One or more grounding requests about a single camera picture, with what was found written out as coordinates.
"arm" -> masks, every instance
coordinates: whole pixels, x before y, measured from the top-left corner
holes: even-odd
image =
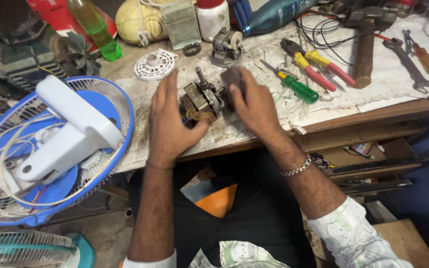
[[[127,255],[135,262],[166,261],[174,255],[172,167],[176,157],[197,144],[211,124],[206,119],[192,130],[182,124],[176,77],[176,71],[165,77],[152,97],[150,155]]]
[[[246,99],[235,85],[229,87],[239,117],[266,145],[282,172],[301,167],[307,156],[279,124],[269,89],[259,86],[247,70],[241,72]],[[388,241],[365,219],[365,209],[348,198],[315,164],[286,180],[307,222],[325,240],[339,267],[413,267],[396,257]]]
[[[229,88],[239,117],[266,145],[281,171],[288,172],[301,167],[306,162],[306,154],[292,142],[279,124],[269,89],[259,86],[247,70],[241,69],[241,72],[246,85],[246,101],[235,85]],[[309,165],[302,173],[287,178],[287,182],[309,219],[327,215],[347,198],[314,164]]]

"chain bracelet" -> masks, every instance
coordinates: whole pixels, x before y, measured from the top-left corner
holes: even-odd
[[[307,159],[306,162],[302,165],[302,167],[299,167],[293,171],[289,171],[289,172],[280,172],[279,174],[281,174],[284,177],[290,177],[290,176],[294,176],[296,174],[301,173],[304,169],[307,168],[308,165],[310,165],[310,162],[312,161],[312,159],[310,158],[310,155],[307,155]]]

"hammer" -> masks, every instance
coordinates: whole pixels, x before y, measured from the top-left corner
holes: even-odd
[[[355,4],[352,11],[347,14],[344,26],[358,28],[357,55],[352,78],[355,80],[355,88],[364,88],[372,82],[374,31],[392,26],[396,20],[396,13],[379,6],[356,10],[354,8]]]

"workbench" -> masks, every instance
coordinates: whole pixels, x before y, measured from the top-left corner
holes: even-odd
[[[322,18],[316,16],[308,16],[303,22],[312,27],[321,20]],[[429,51],[429,38],[424,31],[426,25],[429,27],[427,22],[421,15],[412,15],[407,19],[398,19],[383,34],[403,39],[401,29],[409,28],[415,41]],[[353,35],[354,29],[340,28],[326,37],[341,40]],[[240,65],[250,70],[260,84],[270,88],[281,125],[304,151],[317,152],[369,141],[401,138],[428,130],[417,121],[429,118],[429,94],[423,95],[412,88],[413,80],[407,70],[397,56],[382,45],[383,40],[375,40],[372,84],[364,89],[348,88],[340,79],[324,71],[324,76],[338,88],[336,92],[327,93],[308,79],[297,66],[289,63],[291,72],[321,95],[322,101],[307,105],[294,97],[291,90],[284,87],[281,81],[259,62],[259,59],[264,59],[275,67],[284,63],[284,52],[279,46],[282,37],[299,41],[305,50],[312,50],[295,25],[289,23],[273,33],[243,40],[245,53]],[[171,51],[169,41],[159,41],[143,48],[122,40],[118,42],[122,46],[123,57],[114,63],[101,61],[101,76],[115,82],[127,92],[134,105],[135,127],[132,144],[115,168],[116,173],[142,168],[148,158],[150,100],[159,81],[138,80],[134,74],[134,64],[143,55],[159,48]],[[201,67],[208,81],[217,87],[222,86],[220,74],[225,69],[211,64],[211,49],[210,43],[203,42],[202,51],[190,58],[183,56],[181,51],[171,51],[178,55],[176,67],[179,70],[179,96],[184,94],[184,86],[196,80],[196,66]],[[355,51],[354,40],[336,47],[335,50],[344,59],[353,62],[351,58]],[[352,68],[343,64],[331,51],[323,50],[319,54],[347,73],[352,73]],[[425,73],[418,59],[413,60],[429,80],[429,75]],[[318,68],[313,63],[311,65],[315,69]],[[307,131],[305,135],[298,131],[302,130],[299,126]],[[228,154],[260,146],[262,144],[244,128],[237,115],[223,112],[200,143],[185,152],[178,161]]]

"orange screwdriver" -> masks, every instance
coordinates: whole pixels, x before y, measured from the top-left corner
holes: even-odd
[[[428,54],[428,52],[426,51],[425,48],[420,47],[420,45],[418,45],[418,43],[416,43],[413,40],[413,38],[409,34],[409,32],[410,32],[409,30],[403,30],[402,32],[405,35],[405,41],[408,40],[408,43],[405,43],[405,47],[407,48],[407,51],[408,51],[409,47],[413,48],[413,51],[415,52],[414,55],[416,55],[418,57],[421,65],[423,65],[423,68],[425,68],[426,72],[429,73],[429,54]]]

